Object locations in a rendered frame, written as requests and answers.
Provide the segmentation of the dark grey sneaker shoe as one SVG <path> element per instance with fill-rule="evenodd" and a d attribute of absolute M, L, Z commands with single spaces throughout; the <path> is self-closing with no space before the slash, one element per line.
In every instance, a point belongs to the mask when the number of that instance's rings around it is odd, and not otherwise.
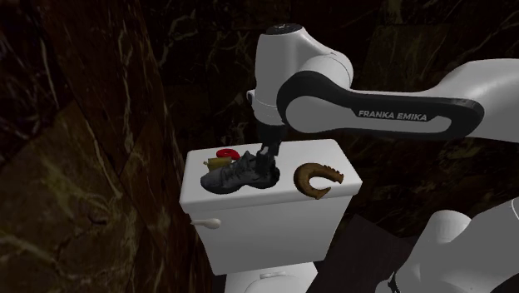
<path fill-rule="evenodd" d="M 280 171 L 276 167 L 264 176 L 255 172 L 255 155 L 248 151 L 237 161 L 210 171 L 200 179 L 201 186 L 215 194 L 230 194 L 238 191 L 242 186 L 251 186 L 257 189 L 267 189 L 274 186 L 280 178 Z"/>

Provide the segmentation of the yellow-olive small object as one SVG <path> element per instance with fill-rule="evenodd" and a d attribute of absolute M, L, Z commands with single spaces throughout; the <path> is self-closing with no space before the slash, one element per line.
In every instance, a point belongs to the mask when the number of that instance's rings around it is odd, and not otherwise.
<path fill-rule="evenodd" d="M 207 166 L 209 171 L 216 170 L 218 168 L 221 168 L 223 166 L 228 166 L 232 163 L 232 158 L 229 156 L 226 157 L 214 157 L 214 158 L 208 158 L 206 161 L 204 161 L 204 164 Z"/>

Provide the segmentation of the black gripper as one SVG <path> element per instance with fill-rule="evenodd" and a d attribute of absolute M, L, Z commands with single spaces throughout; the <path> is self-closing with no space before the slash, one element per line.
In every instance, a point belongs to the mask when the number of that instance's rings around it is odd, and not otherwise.
<path fill-rule="evenodd" d="M 255 172 L 264 176 L 269 170 L 276 169 L 275 158 L 285 137 L 285 125 L 269 125 L 257 122 L 257 134 L 262 147 L 255 155 Z"/>

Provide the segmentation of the brown crescent-shaped pastry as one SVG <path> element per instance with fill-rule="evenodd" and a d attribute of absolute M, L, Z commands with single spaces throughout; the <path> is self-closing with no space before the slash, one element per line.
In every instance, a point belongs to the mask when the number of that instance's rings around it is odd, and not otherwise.
<path fill-rule="evenodd" d="M 318 189 L 311 185 L 310 180 L 319 177 L 341 184 L 344 175 L 330 166 L 318 163 L 304 163 L 296 168 L 293 182 L 296 189 L 305 196 L 319 200 L 331 191 L 330 187 Z"/>

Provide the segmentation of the white toilet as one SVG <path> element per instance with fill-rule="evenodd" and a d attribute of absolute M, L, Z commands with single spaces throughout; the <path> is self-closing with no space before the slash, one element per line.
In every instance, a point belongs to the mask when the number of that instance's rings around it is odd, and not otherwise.
<path fill-rule="evenodd" d="M 260 144 L 235 146 L 252 155 Z M 230 194 L 205 190 L 204 164 L 217 149 L 189 151 L 180 205 L 205 247 L 212 272 L 225 275 L 225 293 L 305 293 L 317 275 L 353 196 L 362 181 L 333 139 L 283 142 L 275 158 L 278 182 L 267 189 L 242 186 Z M 330 166 L 344 175 L 341 184 L 315 177 L 313 187 L 330 187 L 319 200 L 300 193 L 293 182 L 304 163 Z"/>

